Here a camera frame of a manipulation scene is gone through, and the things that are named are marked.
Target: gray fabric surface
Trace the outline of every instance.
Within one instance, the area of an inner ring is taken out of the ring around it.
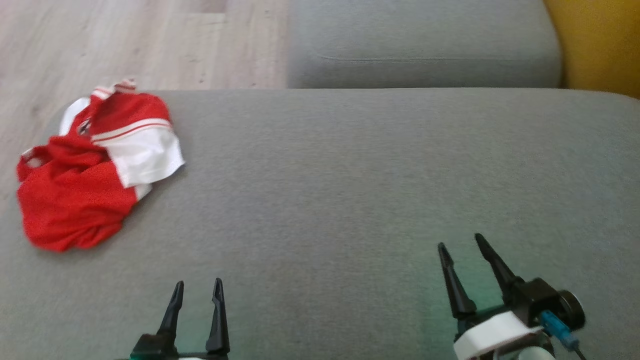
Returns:
[[[292,0],[291,88],[557,87],[542,0]]]
[[[498,304],[478,231],[518,275],[580,298],[589,359],[640,356],[639,101],[537,89],[158,94],[187,165],[114,238],[51,254],[23,237],[16,207],[0,221],[3,359],[124,357],[157,329],[179,280],[177,344],[201,350],[216,276],[231,360],[454,359],[436,244],[479,307]]]

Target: gray couch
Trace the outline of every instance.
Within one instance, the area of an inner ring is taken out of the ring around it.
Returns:
[[[187,165],[116,236],[51,254],[24,238],[17,207],[0,220],[3,359],[125,357],[178,280],[177,344],[201,350],[215,277],[231,360],[454,359],[436,244],[479,307],[497,304],[478,231],[518,275],[579,296],[589,359],[640,356],[639,101],[553,89],[157,94]]]
[[[291,0],[291,88],[557,87],[542,0]]]

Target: wooden floor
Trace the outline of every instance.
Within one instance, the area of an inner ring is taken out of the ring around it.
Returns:
[[[0,214],[19,155],[96,85],[284,87],[288,0],[0,0]]]

